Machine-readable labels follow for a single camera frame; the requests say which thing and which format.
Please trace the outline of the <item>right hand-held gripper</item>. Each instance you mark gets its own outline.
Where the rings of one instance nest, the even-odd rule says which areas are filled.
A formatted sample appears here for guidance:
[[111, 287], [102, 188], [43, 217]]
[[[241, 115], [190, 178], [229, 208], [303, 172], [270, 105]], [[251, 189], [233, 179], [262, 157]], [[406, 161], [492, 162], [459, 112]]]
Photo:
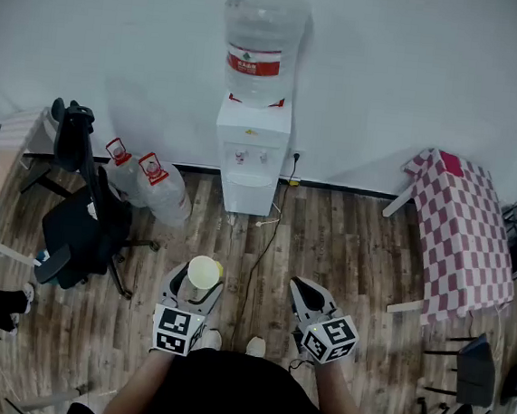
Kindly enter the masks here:
[[291, 278], [290, 288], [297, 318], [316, 322], [303, 330], [297, 327], [292, 332], [299, 352], [317, 363], [336, 361], [352, 352], [359, 342], [359, 334], [350, 315], [318, 321], [337, 310], [330, 291], [300, 276]]

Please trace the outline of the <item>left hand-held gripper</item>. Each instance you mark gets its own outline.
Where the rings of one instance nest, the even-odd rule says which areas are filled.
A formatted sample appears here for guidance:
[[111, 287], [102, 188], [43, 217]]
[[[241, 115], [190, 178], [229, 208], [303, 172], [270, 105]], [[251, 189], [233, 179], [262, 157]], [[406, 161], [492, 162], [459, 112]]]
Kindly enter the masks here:
[[179, 288], [187, 277], [187, 270], [188, 262], [184, 262], [162, 278], [152, 324], [152, 347], [185, 357], [202, 337], [206, 317], [223, 291], [223, 283], [219, 282], [199, 300], [185, 300], [184, 306], [179, 305]]

